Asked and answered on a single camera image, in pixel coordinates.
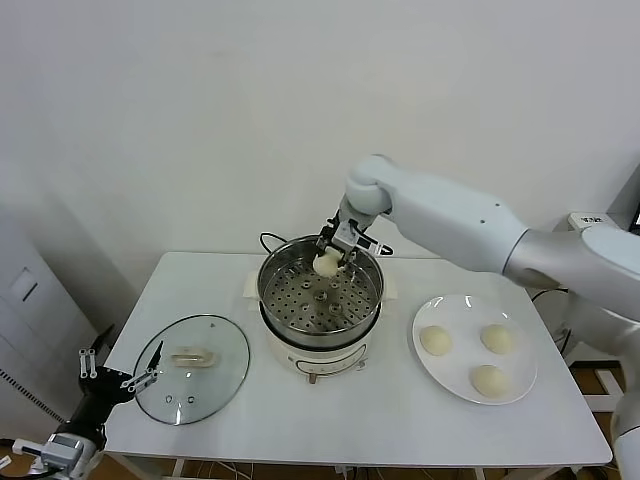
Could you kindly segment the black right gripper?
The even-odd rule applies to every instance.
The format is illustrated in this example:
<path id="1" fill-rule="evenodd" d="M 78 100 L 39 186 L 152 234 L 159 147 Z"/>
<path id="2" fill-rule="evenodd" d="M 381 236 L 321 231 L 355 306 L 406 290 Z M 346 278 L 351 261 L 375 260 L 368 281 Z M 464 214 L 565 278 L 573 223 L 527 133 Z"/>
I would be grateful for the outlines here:
<path id="1" fill-rule="evenodd" d="M 316 241 L 316 255 L 321 257 L 325 254 L 326 248 L 330 244 L 330 240 L 339 232 L 342 236 L 358 236 L 362 235 L 373 224 L 371 215 L 362 214 L 360 212 L 350 212 L 346 210 L 337 210 L 332 218 L 326 221 L 326 225 L 322 228 L 322 235 L 319 235 Z M 348 254 L 344 256 L 343 269 L 348 272 L 355 272 L 357 269 L 357 258 L 359 249 L 354 247 Z"/>

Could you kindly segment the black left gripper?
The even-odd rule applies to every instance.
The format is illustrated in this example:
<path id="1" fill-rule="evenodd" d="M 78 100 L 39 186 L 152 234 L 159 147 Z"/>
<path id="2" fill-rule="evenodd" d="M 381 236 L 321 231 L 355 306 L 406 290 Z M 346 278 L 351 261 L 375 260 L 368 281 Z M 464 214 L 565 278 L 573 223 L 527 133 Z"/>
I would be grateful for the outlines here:
<path id="1" fill-rule="evenodd" d="M 134 393 L 142 392 L 157 381 L 163 341 L 158 344 L 146 369 L 133 378 L 125 372 L 97 367 L 96 355 L 114 327 L 114 324 L 110 325 L 94 339 L 89 348 L 79 350 L 79 386 L 83 396 L 71 418 L 57 428 L 58 434 L 105 440 L 105 424 L 114 407 L 128 403 L 134 398 Z"/>

